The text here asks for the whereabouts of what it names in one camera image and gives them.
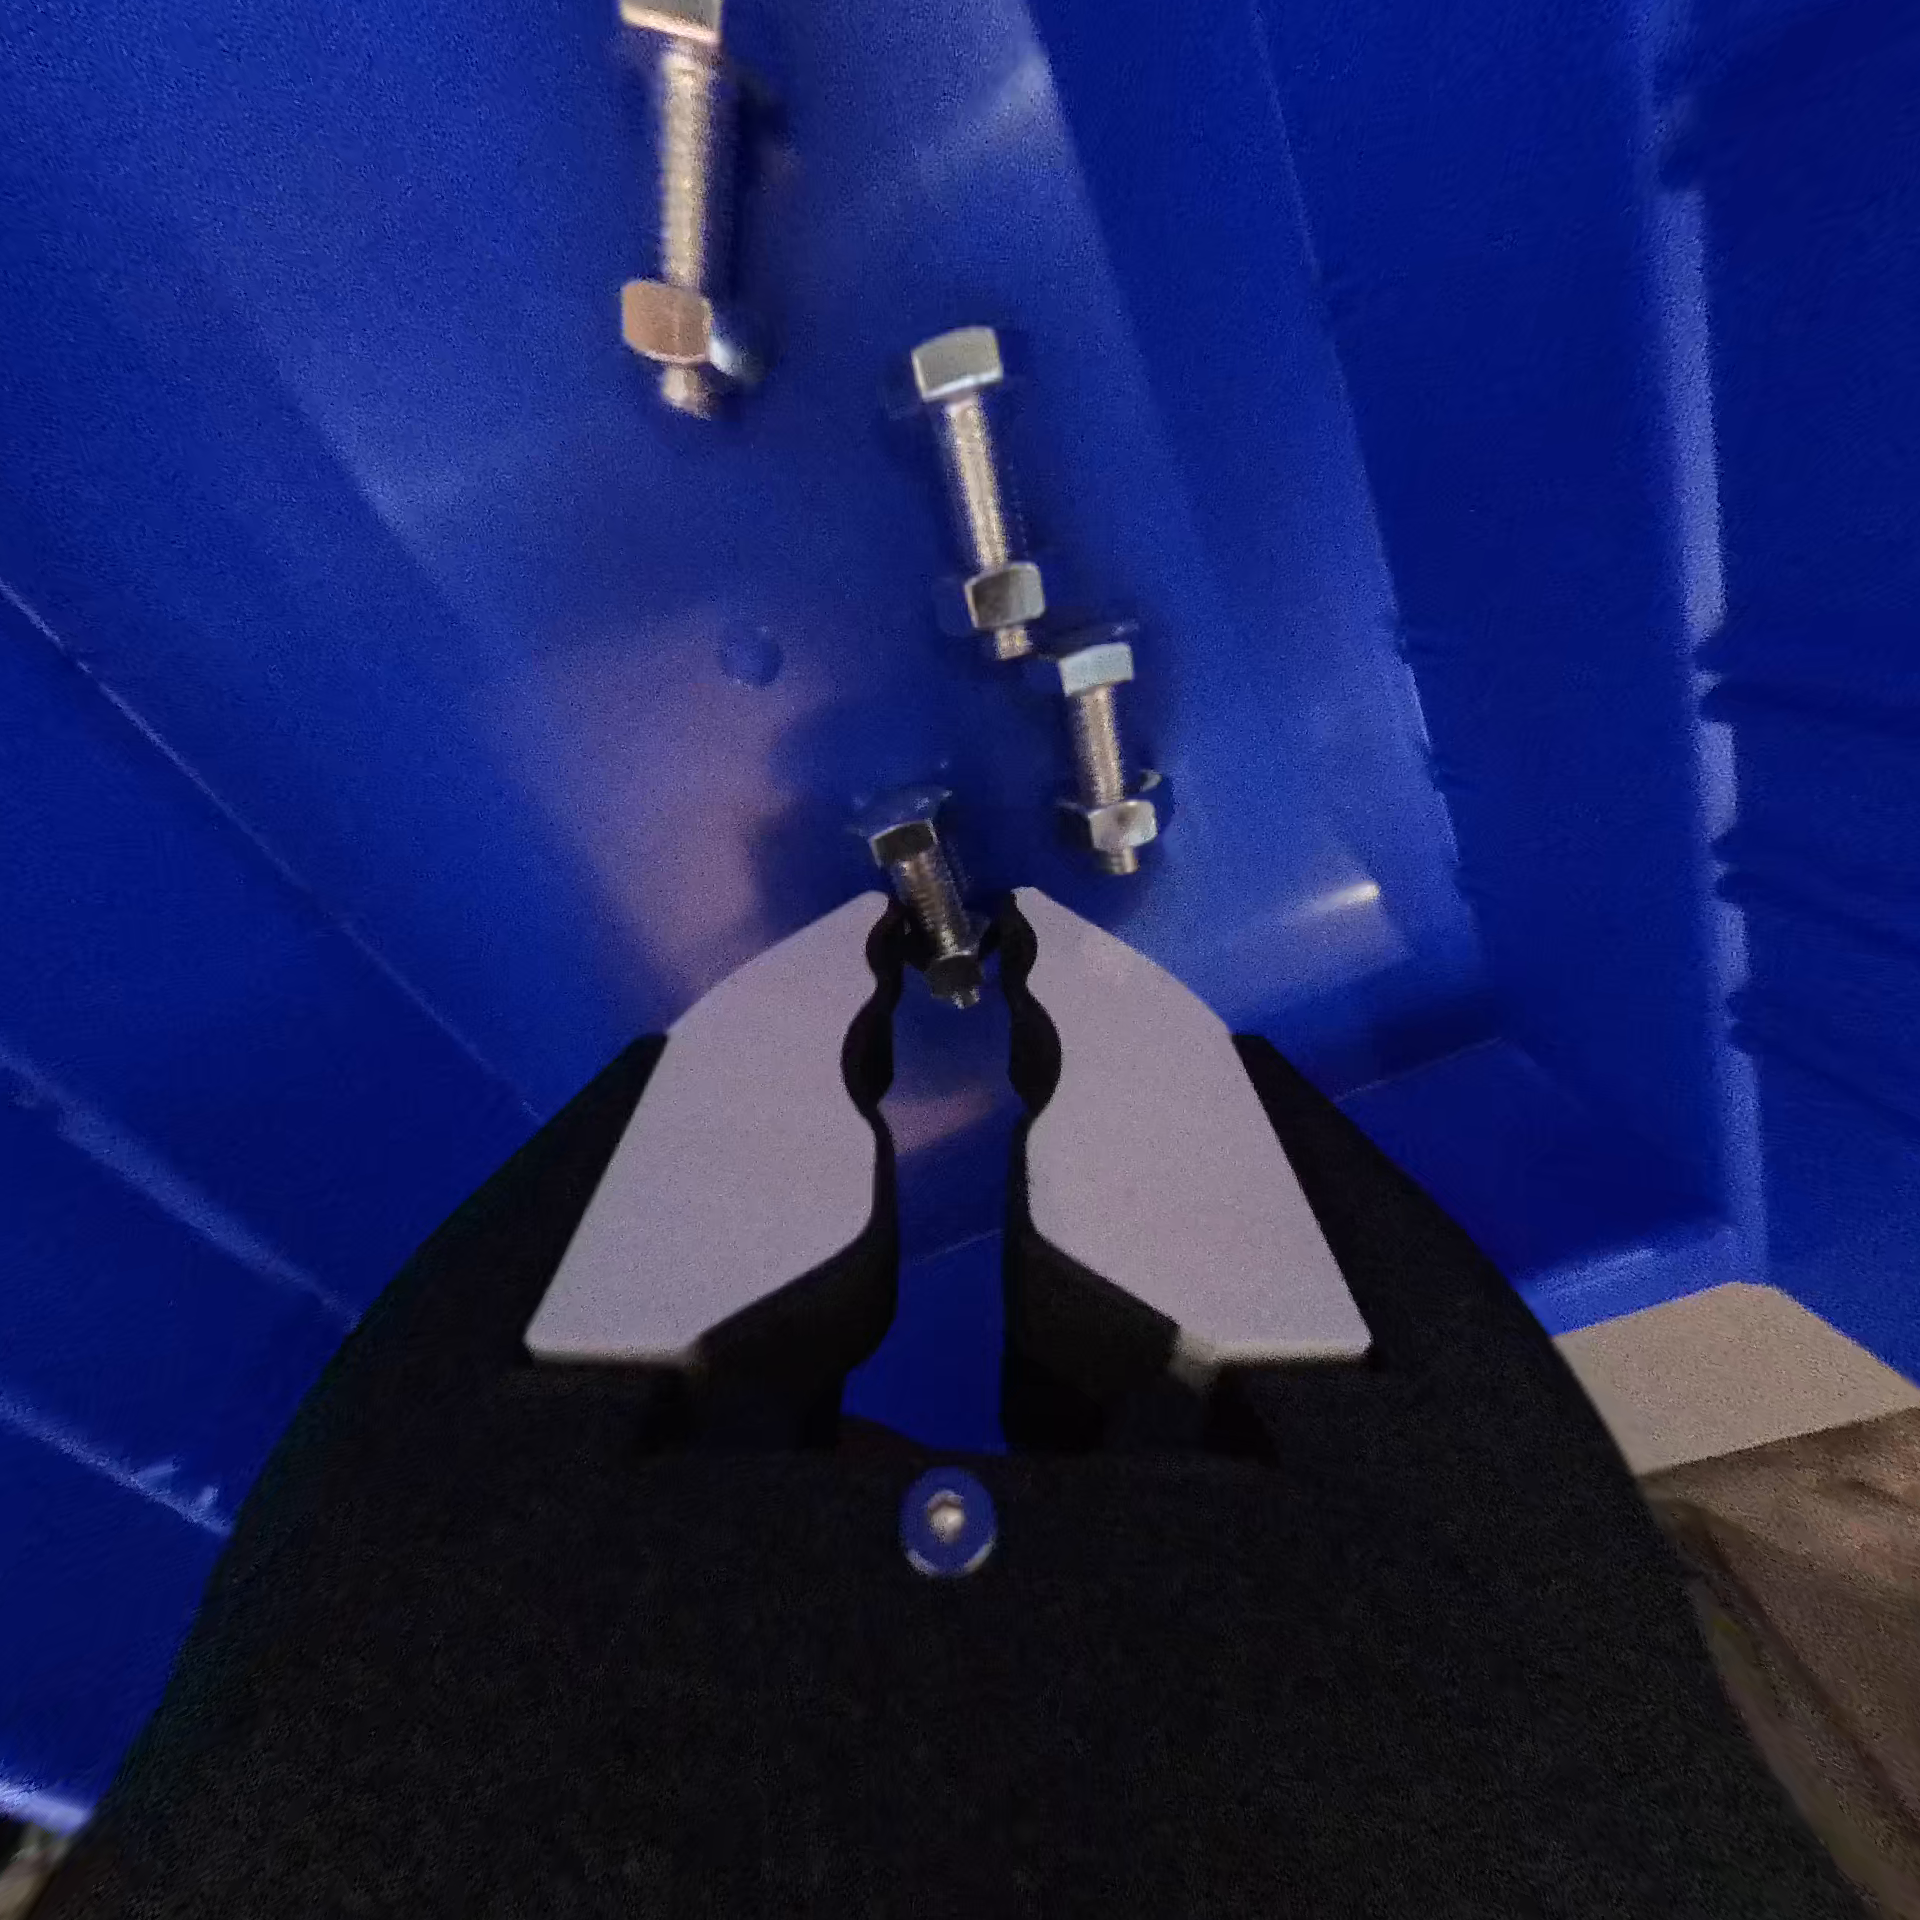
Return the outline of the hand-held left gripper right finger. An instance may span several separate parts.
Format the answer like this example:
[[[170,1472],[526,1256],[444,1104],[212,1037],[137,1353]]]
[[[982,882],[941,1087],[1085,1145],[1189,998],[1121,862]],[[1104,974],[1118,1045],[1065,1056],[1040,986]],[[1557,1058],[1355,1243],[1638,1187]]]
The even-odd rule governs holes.
[[[1371,1333],[1232,1025],[1043,888],[1000,919],[1022,1100],[1006,1357],[1104,1414],[1158,1380],[1353,1368]]]

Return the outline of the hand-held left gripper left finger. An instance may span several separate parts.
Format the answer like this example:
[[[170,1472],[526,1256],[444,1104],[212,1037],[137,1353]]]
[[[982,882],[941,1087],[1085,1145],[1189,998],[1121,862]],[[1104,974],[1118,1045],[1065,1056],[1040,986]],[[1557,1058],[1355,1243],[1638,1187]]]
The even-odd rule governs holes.
[[[860,892],[665,1030],[524,1333],[537,1365],[645,1370],[704,1406],[838,1412],[899,1309],[877,1113],[899,929],[891,900]]]

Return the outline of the steel hex bolt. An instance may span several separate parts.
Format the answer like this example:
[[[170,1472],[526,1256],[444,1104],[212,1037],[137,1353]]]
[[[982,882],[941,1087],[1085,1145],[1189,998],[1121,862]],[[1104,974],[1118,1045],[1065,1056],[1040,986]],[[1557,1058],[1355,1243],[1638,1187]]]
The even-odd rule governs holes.
[[[1060,636],[1060,642],[1043,656],[1046,676],[1065,702],[1076,764],[1069,795],[1089,804],[1121,801],[1126,785],[1147,769],[1129,762],[1121,737],[1121,688],[1137,678],[1137,632],[1139,628],[1132,620],[1108,620]]]
[[[912,956],[919,969],[941,948],[978,945],[982,961],[991,951],[991,925],[971,907],[954,864],[951,801],[954,795],[944,785],[899,787],[862,806],[848,827],[913,927]]]
[[[905,357],[905,404],[926,426],[948,491],[954,526],[951,606],[965,576],[1000,562],[1033,562],[995,437],[995,395],[1003,383],[1003,338],[991,324],[951,325],[922,338]]]
[[[655,261],[641,279],[674,282],[738,311],[746,108],[725,47],[725,2],[616,2],[616,27],[646,69],[655,126]],[[716,420],[749,391],[646,367],[660,403],[683,419]]]

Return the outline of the blue plastic bin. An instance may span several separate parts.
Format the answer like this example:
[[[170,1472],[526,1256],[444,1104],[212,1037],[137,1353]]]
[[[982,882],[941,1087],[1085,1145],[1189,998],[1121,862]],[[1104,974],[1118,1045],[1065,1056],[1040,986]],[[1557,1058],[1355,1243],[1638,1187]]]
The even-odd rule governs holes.
[[[3,1815],[628,1042],[957,791],[1552,1333],[1916,1379],[1916,2],[725,2],[768,383],[660,404],[614,2],[3,2]],[[1040,651],[905,357],[991,324]],[[1139,875],[1046,676],[1132,620]]]

